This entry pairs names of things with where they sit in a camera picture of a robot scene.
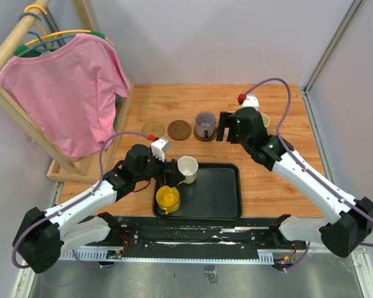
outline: pink t-shirt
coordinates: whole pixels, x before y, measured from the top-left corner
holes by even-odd
[[[99,151],[114,133],[116,93],[127,97],[130,87],[115,49],[90,34],[48,55],[12,57],[0,85],[71,160]]]

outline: wooden coaster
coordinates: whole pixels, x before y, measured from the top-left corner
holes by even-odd
[[[146,133],[147,135],[154,135],[155,137],[163,137],[165,128],[163,123],[160,122],[148,122],[142,128],[142,133]]]
[[[191,134],[191,125],[184,120],[176,120],[167,127],[167,133],[170,138],[181,141],[189,137]]]
[[[196,129],[193,128],[193,135],[195,136],[195,138],[197,138],[199,141],[202,141],[202,142],[210,142],[212,140],[214,140],[217,136],[217,130],[214,131],[214,134],[212,134],[212,136],[210,138],[202,138],[201,136],[199,136],[197,133],[196,133]]]

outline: gray mug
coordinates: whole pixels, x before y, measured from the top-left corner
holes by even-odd
[[[210,138],[216,131],[216,116],[211,112],[200,112],[195,123],[196,134],[201,138]]]

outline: gray floor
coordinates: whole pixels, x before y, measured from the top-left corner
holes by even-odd
[[[31,298],[54,297],[363,297],[351,258],[309,254],[284,274],[267,265],[219,264],[217,282],[204,264],[120,263],[113,269],[59,261],[38,275]]]

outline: red cable connector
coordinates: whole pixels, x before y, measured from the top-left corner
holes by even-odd
[[[243,93],[240,93],[239,96],[237,97],[237,101],[239,104],[242,104],[246,100],[246,95]]]

